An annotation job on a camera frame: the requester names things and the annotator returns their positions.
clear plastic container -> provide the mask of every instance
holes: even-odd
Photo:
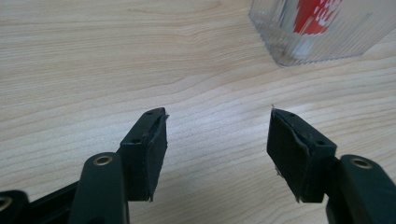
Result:
[[[396,0],[253,0],[249,16],[290,66],[362,55],[396,28]]]

wooden table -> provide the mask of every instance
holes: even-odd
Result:
[[[272,105],[396,181],[396,31],[359,58],[280,68],[250,0],[2,1],[0,190],[35,200],[166,107],[163,170],[132,223],[327,223],[266,153]]]

light wood tabletop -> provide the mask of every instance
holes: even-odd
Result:
[[[327,223],[326,198],[297,203],[276,175],[272,105],[396,182],[396,31],[357,58],[281,68],[250,4],[1,1],[0,191],[33,201],[77,181],[162,106],[163,169],[132,223]]]

wood grain surface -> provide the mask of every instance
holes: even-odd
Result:
[[[0,190],[35,200],[164,106],[153,203],[132,223],[327,223],[266,153],[272,105],[396,181],[396,31],[358,58],[280,68],[250,0],[0,2]]]

red object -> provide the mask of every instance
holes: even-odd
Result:
[[[323,34],[336,15],[341,0],[300,0],[294,23],[294,33],[301,35]]]

